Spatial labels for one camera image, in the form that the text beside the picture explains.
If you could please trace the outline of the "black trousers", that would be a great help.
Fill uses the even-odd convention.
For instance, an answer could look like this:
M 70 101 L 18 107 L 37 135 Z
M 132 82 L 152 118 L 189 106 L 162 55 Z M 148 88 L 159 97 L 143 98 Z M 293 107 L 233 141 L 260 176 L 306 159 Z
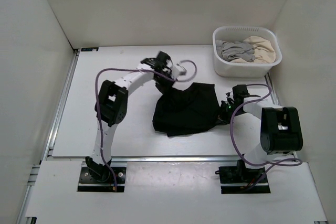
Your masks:
M 185 90 L 171 88 L 157 101 L 152 125 L 168 137 L 206 132 L 221 124 L 215 85 L 192 83 Z

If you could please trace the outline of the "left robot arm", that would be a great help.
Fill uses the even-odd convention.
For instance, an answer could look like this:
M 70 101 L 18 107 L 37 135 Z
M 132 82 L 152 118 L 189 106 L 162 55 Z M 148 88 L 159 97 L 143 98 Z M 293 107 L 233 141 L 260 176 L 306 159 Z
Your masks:
M 98 80 L 107 71 L 126 72 L 124 77 L 115 81 L 105 80 L 98 88 Z M 97 136 L 93 152 L 85 158 L 90 175 L 100 183 L 109 179 L 116 181 L 112 171 L 111 147 L 117 126 L 127 113 L 128 98 L 139 87 L 154 80 L 166 87 L 172 86 L 179 72 L 171 57 L 160 51 L 155 58 L 145 58 L 135 69 L 103 69 L 95 79 L 95 111 L 97 117 Z

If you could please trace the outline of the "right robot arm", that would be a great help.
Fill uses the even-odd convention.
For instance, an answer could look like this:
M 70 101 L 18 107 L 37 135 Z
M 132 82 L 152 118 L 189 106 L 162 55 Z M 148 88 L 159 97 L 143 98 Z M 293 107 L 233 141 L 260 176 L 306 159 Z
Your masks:
M 222 101 L 219 121 L 229 125 L 232 145 L 240 157 L 242 165 L 236 168 L 236 177 L 247 182 L 255 175 L 255 169 L 266 165 L 298 166 L 301 160 L 296 158 L 277 158 L 300 151 L 303 147 L 298 110 L 292 106 L 284 107 L 269 103 L 266 99 L 272 88 L 267 84 L 239 84 L 226 93 Z M 234 138 L 234 119 L 243 114 L 251 114 L 260 120 L 259 143 L 243 154 Z

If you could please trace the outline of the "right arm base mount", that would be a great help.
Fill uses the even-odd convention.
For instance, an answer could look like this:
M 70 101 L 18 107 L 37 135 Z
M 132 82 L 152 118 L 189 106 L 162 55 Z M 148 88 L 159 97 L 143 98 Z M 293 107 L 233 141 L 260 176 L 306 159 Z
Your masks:
M 221 194 L 269 194 L 271 193 L 264 168 L 246 168 L 242 160 L 235 166 L 220 166 L 215 175 L 219 176 Z

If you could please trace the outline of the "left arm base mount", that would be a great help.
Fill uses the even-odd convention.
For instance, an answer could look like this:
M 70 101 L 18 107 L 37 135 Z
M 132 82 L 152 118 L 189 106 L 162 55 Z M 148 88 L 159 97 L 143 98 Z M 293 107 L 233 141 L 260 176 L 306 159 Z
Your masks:
M 107 174 L 99 178 L 86 164 L 82 164 L 78 179 L 78 192 L 91 193 L 123 193 L 125 189 L 125 181 L 127 176 L 127 168 L 125 166 L 111 167 L 116 175 L 117 186 L 114 184 L 114 177 L 108 169 Z

